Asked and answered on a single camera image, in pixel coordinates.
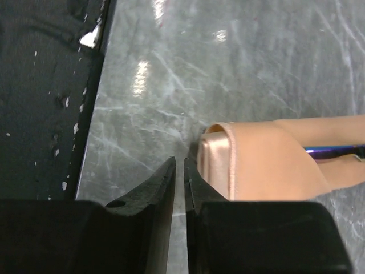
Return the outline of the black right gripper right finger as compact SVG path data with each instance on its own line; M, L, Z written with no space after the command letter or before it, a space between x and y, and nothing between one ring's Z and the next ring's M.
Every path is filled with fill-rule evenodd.
M317 202L230 202L184 160L190 273L351 273L329 211Z

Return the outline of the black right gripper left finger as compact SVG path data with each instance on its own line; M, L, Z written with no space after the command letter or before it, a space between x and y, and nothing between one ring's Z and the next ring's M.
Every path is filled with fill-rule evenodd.
M101 205L1 201L2 273L165 273L176 161Z

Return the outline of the peach satin napkin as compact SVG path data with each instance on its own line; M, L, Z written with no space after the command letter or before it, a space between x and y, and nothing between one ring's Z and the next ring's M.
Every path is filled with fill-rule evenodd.
M364 144L364 116L216 123L201 135L197 168L229 200L306 200L364 182L364 161L315 160L304 147Z

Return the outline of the iridescent knife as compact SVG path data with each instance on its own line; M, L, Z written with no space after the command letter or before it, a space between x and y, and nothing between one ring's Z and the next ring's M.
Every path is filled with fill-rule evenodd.
M304 149L315 160L327 160L352 155L360 161L364 161L364 144L348 146L316 146L304 147Z

